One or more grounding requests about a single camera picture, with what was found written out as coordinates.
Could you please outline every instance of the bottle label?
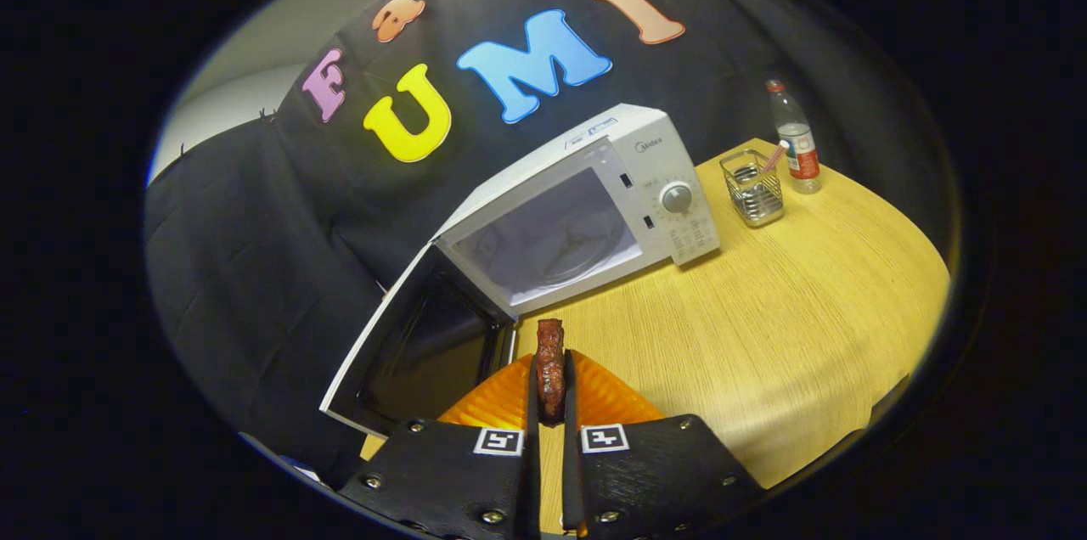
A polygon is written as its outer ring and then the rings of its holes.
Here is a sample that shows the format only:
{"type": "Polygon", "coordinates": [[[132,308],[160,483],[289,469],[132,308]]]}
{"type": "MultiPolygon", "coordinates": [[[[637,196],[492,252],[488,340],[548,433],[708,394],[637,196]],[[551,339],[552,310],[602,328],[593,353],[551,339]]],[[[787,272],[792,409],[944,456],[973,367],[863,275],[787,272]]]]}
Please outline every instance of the bottle label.
{"type": "Polygon", "coordinates": [[[815,137],[812,137],[810,127],[804,128],[807,130],[803,134],[795,137],[782,135],[783,140],[789,145],[785,159],[789,162],[789,175],[797,179],[813,179],[819,177],[819,153],[815,152],[815,137]]]}

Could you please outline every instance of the black cloth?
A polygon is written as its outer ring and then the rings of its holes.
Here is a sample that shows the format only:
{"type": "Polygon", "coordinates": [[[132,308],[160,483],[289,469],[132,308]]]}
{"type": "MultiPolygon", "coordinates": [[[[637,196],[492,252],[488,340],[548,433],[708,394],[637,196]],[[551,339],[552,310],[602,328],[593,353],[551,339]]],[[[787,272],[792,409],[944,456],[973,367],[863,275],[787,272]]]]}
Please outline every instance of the black cloth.
{"type": "Polygon", "coordinates": [[[193,380],[239,430],[323,477],[361,436],[317,412],[390,286],[473,188],[615,103],[666,111],[696,164],[749,138],[776,142],[764,80],[783,79],[820,159],[892,203],[947,258],[951,206],[936,125],[866,37],[817,0],[648,0],[686,33],[642,45],[596,0],[423,0],[389,43],[371,3],[303,68],[274,118],[201,142],[147,191],[149,278],[164,330],[193,380]],[[457,60],[479,41],[526,49],[525,21],[563,10],[610,72],[514,125],[457,60]],[[346,100],[329,123],[301,90],[330,48],[346,100]],[[392,96],[408,130],[427,118],[398,79],[415,64],[452,112],[442,146],[396,161],[362,120],[392,96]]]}

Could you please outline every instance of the meat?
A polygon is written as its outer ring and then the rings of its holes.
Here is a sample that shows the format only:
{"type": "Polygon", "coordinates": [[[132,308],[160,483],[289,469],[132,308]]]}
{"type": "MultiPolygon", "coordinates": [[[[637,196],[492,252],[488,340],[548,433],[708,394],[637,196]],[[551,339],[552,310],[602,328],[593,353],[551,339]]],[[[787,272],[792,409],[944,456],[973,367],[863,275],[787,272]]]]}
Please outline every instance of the meat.
{"type": "Polygon", "coordinates": [[[536,379],[539,386],[540,423],[554,427],[562,423],[566,404],[563,382],[562,319],[540,319],[536,327],[536,379]]]}

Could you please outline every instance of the plastic water bottle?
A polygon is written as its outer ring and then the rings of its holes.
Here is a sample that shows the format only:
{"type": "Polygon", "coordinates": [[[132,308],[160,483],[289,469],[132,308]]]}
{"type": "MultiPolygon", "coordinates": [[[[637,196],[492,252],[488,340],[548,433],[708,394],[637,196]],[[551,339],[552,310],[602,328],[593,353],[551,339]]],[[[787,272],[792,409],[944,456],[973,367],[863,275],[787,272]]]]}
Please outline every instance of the plastic water bottle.
{"type": "Polygon", "coordinates": [[[785,91],[780,80],[766,80],[766,90],[770,91],[770,111],[777,136],[789,145],[785,158],[789,162],[792,189],[801,194],[814,194],[822,185],[819,183],[819,153],[808,117],[796,99],[785,91]]]}

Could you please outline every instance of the utensil holder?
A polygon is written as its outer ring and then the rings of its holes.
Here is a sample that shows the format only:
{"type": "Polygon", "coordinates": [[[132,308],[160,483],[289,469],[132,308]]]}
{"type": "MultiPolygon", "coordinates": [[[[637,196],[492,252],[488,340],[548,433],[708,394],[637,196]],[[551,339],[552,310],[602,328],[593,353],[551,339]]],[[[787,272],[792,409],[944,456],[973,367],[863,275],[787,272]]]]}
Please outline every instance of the utensil holder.
{"type": "Polygon", "coordinates": [[[739,150],[719,161],[733,204],[749,227],[763,227],[785,215],[777,173],[761,173],[766,161],[757,150],[739,150]]]}

